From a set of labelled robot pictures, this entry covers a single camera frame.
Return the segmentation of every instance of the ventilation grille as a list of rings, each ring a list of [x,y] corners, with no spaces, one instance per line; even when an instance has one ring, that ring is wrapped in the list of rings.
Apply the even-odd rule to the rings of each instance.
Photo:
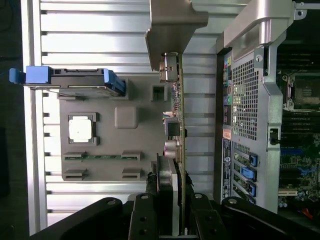
[[[258,71],[253,59],[232,70],[232,132],[257,140]]]
[[[243,146],[239,143],[234,143],[234,148],[239,150],[242,153],[248,154],[250,152],[250,148],[247,146]]]

